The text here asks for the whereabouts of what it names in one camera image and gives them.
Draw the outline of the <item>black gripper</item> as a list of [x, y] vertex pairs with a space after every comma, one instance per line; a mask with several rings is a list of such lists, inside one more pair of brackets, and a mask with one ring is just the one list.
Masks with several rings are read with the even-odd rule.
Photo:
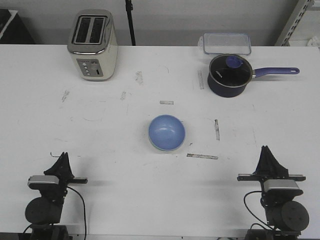
[[[265, 182], [267, 180], [294, 180], [295, 182], [303, 182], [306, 177], [302, 174], [289, 174], [289, 170], [282, 166], [272, 154], [269, 147], [262, 146], [261, 152], [254, 174], [239, 173], [237, 180], [241, 181], [257, 181]], [[288, 175], [288, 176], [270, 176], [270, 175]]]
[[[60, 179], [54, 175], [60, 175], [64, 168], [65, 158], [65, 172], [67, 180]], [[44, 175], [37, 176], [37, 185], [41, 197], [47, 200], [63, 200], [67, 195], [67, 187], [69, 184], [87, 184], [88, 179], [86, 177], [74, 177], [68, 152], [62, 152], [57, 161], [47, 170]]]

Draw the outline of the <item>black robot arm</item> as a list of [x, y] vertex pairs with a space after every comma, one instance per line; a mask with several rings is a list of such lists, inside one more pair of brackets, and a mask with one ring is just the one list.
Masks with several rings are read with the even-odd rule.
[[80, 199], [84, 198], [70, 184], [87, 184], [86, 177], [75, 177], [72, 173], [69, 155], [62, 152], [57, 161], [45, 170], [42, 175], [30, 176], [27, 185], [38, 190], [40, 197], [31, 200], [25, 208], [25, 218], [32, 229], [31, 240], [72, 240], [65, 225], [59, 225], [68, 194], [67, 189], [74, 191]]
[[294, 179], [262, 149], [185, 150], [76, 160], [88, 177], [72, 194], [63, 221], [73, 234], [105, 236], [299, 234], [309, 224]]

